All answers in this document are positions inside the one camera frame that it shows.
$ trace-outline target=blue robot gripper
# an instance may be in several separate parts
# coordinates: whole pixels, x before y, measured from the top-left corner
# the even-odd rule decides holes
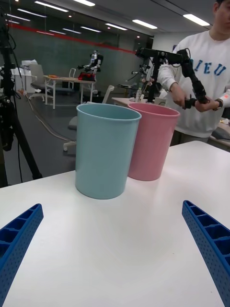
[[[230,230],[189,201],[184,201],[182,215],[224,306],[230,307]]]
[[[0,307],[42,219],[42,206],[37,204],[0,230]]]

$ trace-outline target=plastic cup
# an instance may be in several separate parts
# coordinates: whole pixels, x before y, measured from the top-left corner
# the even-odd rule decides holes
[[[160,178],[180,113],[164,106],[131,103],[139,123],[128,176],[142,181]]]
[[[141,114],[107,104],[77,107],[76,188],[96,199],[123,193]]]

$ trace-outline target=light blue cup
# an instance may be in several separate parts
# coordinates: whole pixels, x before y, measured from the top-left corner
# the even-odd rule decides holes
[[[125,189],[141,114],[106,104],[77,110],[76,188],[96,199],[117,197]]]

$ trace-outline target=red stripe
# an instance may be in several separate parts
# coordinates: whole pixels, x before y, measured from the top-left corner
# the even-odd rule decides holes
[[[19,24],[10,24],[10,27],[17,28],[17,29],[24,30],[24,31],[30,31],[30,32],[40,31],[40,32],[46,33],[43,30],[24,27],[24,26],[19,25]],[[104,45],[104,44],[101,44],[101,43],[94,43],[94,42],[91,42],[91,41],[88,41],[88,40],[79,39],[79,38],[75,38],[75,37],[71,37],[71,36],[67,36],[67,35],[62,35],[62,34],[58,34],[58,33],[52,32],[52,34],[54,34],[53,36],[61,38],[61,39],[71,40],[71,41],[75,41],[75,42],[79,42],[79,43],[83,43],[83,44],[88,44],[88,45],[92,45],[92,46],[97,46],[97,47],[102,47],[102,48],[107,48],[107,49],[112,49],[112,50],[123,51],[123,52],[126,52],[126,53],[135,54],[135,51],[131,51],[131,50],[127,50],[127,49],[108,46],[108,45]]]

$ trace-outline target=watch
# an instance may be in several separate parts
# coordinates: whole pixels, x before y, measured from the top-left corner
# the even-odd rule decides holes
[[[223,103],[223,100],[221,100],[221,99],[215,99],[215,101],[219,102],[219,106],[218,106],[216,109],[213,109],[213,111],[217,111],[217,110],[223,108],[223,104],[224,104],[224,103]]]

